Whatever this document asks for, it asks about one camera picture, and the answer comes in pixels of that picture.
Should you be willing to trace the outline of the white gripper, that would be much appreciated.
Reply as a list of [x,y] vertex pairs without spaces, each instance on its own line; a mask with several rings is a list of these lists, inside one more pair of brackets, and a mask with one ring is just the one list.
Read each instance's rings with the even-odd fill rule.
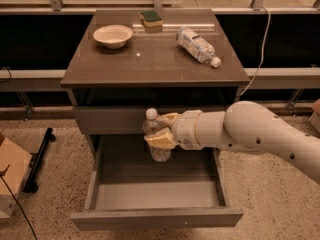
[[145,135],[144,140],[155,148],[174,149],[179,145],[185,150],[201,150],[196,138],[196,121],[200,114],[200,110],[163,114],[163,122],[172,126],[171,130],[166,127],[155,134]]

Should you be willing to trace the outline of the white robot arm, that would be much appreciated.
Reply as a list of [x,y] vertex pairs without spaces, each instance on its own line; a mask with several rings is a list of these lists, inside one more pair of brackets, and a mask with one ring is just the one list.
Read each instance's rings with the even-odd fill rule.
[[217,112],[189,110],[160,115],[150,108],[145,116],[144,139],[151,147],[269,153],[320,183],[320,139],[294,128],[255,102],[236,102]]

